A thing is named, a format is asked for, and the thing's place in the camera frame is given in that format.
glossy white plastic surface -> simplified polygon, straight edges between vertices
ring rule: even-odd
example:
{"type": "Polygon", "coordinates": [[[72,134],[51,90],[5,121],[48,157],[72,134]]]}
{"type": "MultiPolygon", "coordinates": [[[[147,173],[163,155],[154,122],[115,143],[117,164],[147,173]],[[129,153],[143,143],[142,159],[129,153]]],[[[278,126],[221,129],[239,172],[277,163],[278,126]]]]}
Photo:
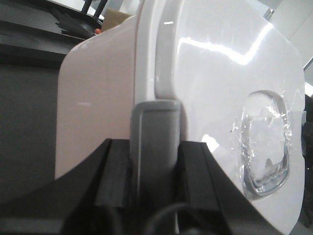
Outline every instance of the glossy white plastic surface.
{"type": "Polygon", "coordinates": [[[255,146],[260,162],[252,163],[260,178],[267,159],[277,163],[283,158],[284,125],[275,118],[266,125],[266,119],[257,116],[262,109],[273,108],[264,101],[268,93],[282,98],[292,133],[289,176],[276,192],[251,203],[279,231],[289,234],[299,217],[304,188],[300,140],[305,97],[299,53],[243,0],[168,0],[156,49],[156,97],[181,101],[181,140],[207,142],[242,193],[245,103],[259,92],[252,99],[256,107],[261,105],[250,131],[262,145],[255,146]],[[278,139],[264,139],[273,132],[278,139]]]}
{"type": "Polygon", "coordinates": [[[64,59],[58,85],[56,178],[106,138],[129,139],[136,25],[136,17],[129,18],[77,45],[64,59]]]}

